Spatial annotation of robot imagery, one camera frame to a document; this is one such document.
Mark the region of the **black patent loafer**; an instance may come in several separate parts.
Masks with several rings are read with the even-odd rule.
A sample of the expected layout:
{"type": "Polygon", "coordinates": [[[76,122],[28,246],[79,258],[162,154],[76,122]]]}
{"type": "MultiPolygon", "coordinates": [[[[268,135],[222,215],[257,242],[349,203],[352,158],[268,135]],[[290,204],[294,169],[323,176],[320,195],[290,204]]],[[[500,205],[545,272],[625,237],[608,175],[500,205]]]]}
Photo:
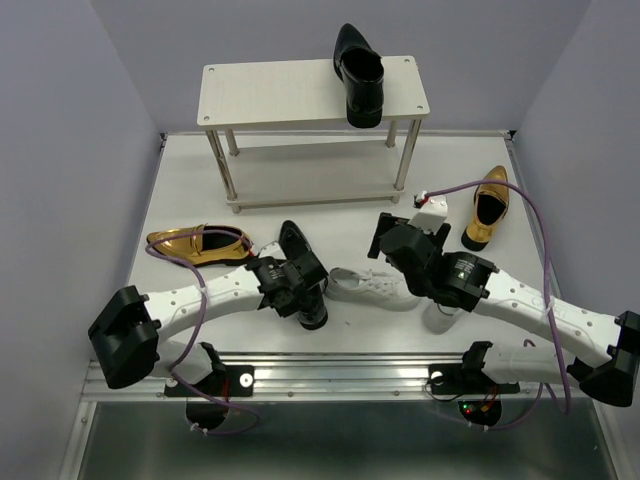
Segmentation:
{"type": "MultiPolygon", "coordinates": [[[[292,220],[285,220],[282,223],[278,243],[288,260],[296,259],[312,250],[307,238],[292,220]]],[[[328,281],[324,279],[322,283],[310,289],[307,305],[296,313],[296,319],[306,330],[317,330],[323,327],[328,320],[328,312],[323,298],[327,283],[328,281]]]]}

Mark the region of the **white lace-up sneaker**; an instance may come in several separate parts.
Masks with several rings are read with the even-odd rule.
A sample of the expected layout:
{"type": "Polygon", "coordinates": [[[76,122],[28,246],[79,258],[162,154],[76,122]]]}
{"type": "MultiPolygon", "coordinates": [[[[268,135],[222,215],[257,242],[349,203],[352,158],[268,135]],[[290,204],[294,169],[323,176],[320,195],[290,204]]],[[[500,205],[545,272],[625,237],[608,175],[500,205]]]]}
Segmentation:
{"type": "Polygon", "coordinates": [[[411,311],[420,303],[400,276],[340,267],[329,272],[325,295],[334,301],[369,305],[392,312],[411,311]]]}

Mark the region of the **gold loafer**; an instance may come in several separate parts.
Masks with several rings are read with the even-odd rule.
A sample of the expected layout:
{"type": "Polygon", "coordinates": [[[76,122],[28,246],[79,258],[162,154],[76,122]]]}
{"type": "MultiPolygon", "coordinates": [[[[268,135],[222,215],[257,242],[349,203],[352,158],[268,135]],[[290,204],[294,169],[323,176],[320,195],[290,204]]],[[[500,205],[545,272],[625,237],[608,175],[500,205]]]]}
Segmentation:
{"type": "Polygon", "coordinates": [[[197,268],[239,266],[253,257],[249,236],[233,226],[202,224],[151,232],[146,241],[159,254],[181,259],[197,268]]]}
{"type": "Polygon", "coordinates": [[[474,193],[473,216],[461,235],[462,245],[482,251],[492,240],[509,208],[509,188],[502,184],[482,184],[474,193]]]}

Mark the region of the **black loafer with tag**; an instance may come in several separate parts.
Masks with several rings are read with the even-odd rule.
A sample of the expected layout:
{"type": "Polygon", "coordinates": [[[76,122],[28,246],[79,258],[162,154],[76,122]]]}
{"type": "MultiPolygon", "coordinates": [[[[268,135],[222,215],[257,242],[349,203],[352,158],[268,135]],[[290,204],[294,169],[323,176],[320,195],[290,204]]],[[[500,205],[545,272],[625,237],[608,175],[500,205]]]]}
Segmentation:
{"type": "Polygon", "coordinates": [[[348,123],[357,129],[377,127],[384,105],[382,58],[350,23],[338,32],[333,67],[345,88],[348,123]]]}

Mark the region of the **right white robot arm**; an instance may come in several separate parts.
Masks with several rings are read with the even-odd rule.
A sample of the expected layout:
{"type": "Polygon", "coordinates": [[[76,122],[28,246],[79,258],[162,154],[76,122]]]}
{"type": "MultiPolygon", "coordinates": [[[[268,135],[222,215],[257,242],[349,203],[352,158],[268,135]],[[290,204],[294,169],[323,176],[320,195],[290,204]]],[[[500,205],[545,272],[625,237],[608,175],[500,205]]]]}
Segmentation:
{"type": "Polygon", "coordinates": [[[432,383],[435,394],[515,394],[522,382],[568,383],[601,403],[632,405],[639,372],[638,314],[611,316],[546,300],[488,260],[444,252],[449,231],[449,224],[443,224],[426,233],[405,218],[381,213],[368,255],[384,255],[417,297],[504,321],[550,344],[476,341],[459,362],[435,365],[440,375],[432,383]]]}

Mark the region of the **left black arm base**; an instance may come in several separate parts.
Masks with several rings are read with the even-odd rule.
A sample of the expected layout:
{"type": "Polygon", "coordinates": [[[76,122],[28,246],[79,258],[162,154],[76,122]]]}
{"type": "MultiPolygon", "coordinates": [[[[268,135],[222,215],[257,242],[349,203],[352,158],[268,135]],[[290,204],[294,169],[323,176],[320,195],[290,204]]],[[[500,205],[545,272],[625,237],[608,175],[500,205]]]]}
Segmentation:
{"type": "Polygon", "coordinates": [[[260,417],[255,410],[232,403],[234,397],[253,396],[255,368],[248,364],[225,364],[212,345],[203,342],[201,346],[210,359],[212,371],[195,385],[169,378],[164,395],[186,400],[189,428],[204,436],[236,435],[257,427],[260,417]]]}

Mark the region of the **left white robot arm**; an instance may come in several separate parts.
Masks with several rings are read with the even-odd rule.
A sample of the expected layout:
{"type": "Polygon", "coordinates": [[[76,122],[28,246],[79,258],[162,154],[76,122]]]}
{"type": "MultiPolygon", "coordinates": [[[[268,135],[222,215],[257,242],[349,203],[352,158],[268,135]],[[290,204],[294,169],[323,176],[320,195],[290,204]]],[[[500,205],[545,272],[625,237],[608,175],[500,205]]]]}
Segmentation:
{"type": "Polygon", "coordinates": [[[164,292],[141,294],[119,289],[108,301],[88,336],[108,387],[130,387],[147,377],[173,378],[199,393],[215,392],[223,365],[208,344],[176,341],[207,321],[239,312],[274,310],[289,317],[311,305],[311,293],[327,277],[316,255],[278,262],[258,257],[227,274],[164,292]]]}

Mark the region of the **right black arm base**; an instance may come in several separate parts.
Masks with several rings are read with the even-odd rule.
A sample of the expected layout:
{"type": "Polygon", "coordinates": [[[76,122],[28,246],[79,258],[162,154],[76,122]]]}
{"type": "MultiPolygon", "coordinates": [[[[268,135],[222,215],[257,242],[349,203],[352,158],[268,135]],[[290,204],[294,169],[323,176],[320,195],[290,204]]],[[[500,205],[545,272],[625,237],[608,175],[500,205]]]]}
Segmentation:
{"type": "Polygon", "coordinates": [[[474,342],[457,363],[431,364],[423,387],[436,401],[456,401],[464,420],[487,430],[495,429],[501,419],[500,396],[520,392],[517,381],[495,381],[483,372],[491,347],[489,341],[474,342]]]}

